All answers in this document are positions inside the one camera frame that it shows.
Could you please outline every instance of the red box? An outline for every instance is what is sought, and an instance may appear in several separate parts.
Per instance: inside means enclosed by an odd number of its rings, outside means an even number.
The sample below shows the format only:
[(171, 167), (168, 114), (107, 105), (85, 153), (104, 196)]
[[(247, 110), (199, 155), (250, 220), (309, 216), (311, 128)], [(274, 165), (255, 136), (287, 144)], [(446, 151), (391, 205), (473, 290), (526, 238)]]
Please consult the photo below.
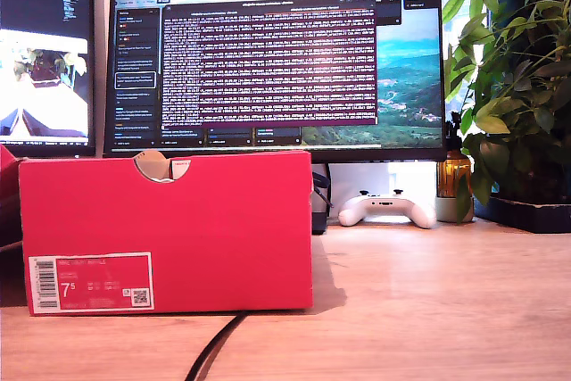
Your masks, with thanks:
[(148, 158), (20, 165), (32, 315), (312, 306), (308, 153)]

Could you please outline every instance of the monitor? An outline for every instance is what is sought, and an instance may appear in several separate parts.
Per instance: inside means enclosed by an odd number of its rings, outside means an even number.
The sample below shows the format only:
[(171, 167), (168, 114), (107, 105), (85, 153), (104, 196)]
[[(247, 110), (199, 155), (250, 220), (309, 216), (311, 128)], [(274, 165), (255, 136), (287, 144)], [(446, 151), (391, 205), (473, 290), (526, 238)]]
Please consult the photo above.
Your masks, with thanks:
[(0, 0), (0, 143), (95, 154), (94, 0)]
[(111, 0), (104, 154), (441, 160), (441, 0)]

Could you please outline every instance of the monitor stand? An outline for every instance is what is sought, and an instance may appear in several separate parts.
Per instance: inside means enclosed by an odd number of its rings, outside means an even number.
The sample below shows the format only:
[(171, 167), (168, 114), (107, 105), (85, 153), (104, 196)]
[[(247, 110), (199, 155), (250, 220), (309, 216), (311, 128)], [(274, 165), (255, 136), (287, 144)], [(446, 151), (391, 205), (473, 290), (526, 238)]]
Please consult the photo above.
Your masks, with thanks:
[(311, 214), (311, 233), (314, 236), (321, 236), (327, 229), (327, 213), (324, 211), (314, 211)]
[(326, 203), (325, 211), (314, 211), (311, 214), (311, 233), (315, 236), (320, 236), (325, 233), (327, 229), (327, 216), (329, 216), (329, 209), (332, 207), (331, 199), (331, 173), (329, 166), (326, 164), (326, 176), (322, 176), (313, 171), (313, 192)]

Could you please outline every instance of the game controller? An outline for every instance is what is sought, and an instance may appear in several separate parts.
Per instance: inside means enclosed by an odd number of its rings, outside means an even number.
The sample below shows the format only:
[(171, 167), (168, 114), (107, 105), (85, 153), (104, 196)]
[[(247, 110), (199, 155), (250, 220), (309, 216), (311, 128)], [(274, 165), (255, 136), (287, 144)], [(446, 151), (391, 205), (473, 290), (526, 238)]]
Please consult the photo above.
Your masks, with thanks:
[(406, 216), (420, 228), (430, 229), (436, 225), (436, 212), (427, 203), (412, 201), (402, 195), (400, 189), (395, 189), (394, 195), (369, 195), (367, 191), (360, 191), (341, 206), (339, 223), (344, 227), (351, 227), (371, 215), (402, 215)]

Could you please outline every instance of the size label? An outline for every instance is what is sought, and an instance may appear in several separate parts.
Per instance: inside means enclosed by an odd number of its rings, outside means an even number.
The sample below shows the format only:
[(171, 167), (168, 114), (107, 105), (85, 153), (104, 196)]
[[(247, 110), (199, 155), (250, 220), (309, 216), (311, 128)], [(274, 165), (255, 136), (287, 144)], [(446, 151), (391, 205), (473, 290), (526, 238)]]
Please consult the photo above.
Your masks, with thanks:
[(36, 314), (153, 310), (151, 254), (30, 257)]

